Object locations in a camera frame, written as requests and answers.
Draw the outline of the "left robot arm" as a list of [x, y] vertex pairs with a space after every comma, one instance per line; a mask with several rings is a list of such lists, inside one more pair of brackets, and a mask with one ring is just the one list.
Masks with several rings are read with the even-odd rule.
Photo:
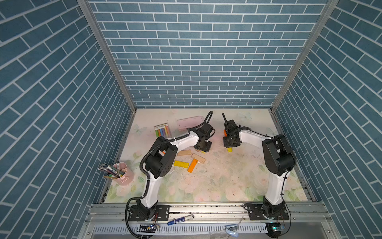
[[147, 182], [143, 195], [137, 199], [139, 218], [150, 220], [154, 217], [162, 179], [171, 170], [177, 153], [189, 147], [208, 152], [212, 145], [210, 138], [214, 133], [215, 129], [209, 123], [203, 122], [178, 137], [160, 136], [155, 140], [140, 163], [140, 170], [146, 175]]

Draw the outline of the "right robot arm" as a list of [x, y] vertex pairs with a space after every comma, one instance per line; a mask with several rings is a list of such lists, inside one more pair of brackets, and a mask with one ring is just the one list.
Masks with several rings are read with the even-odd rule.
[[234, 120], [225, 120], [224, 127], [223, 144], [226, 148], [239, 147], [242, 143], [262, 148], [265, 166], [270, 172], [262, 212], [269, 219], [277, 216], [286, 208], [285, 184], [296, 164], [293, 149], [282, 134], [275, 136], [261, 134], [249, 127], [236, 124]]

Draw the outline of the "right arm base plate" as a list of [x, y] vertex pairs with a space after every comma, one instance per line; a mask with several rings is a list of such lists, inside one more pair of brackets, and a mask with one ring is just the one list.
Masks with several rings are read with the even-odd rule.
[[250, 221], [289, 220], [285, 203], [278, 205], [245, 203], [243, 208], [248, 212]]

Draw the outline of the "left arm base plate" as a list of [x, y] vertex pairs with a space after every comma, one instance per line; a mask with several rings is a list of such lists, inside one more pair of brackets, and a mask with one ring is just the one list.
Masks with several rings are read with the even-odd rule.
[[147, 208], [140, 205], [134, 205], [130, 208], [130, 212], [127, 213], [128, 220], [132, 222], [141, 221], [165, 221], [169, 220], [170, 206], [169, 205], [157, 205], [155, 204], [151, 208]]

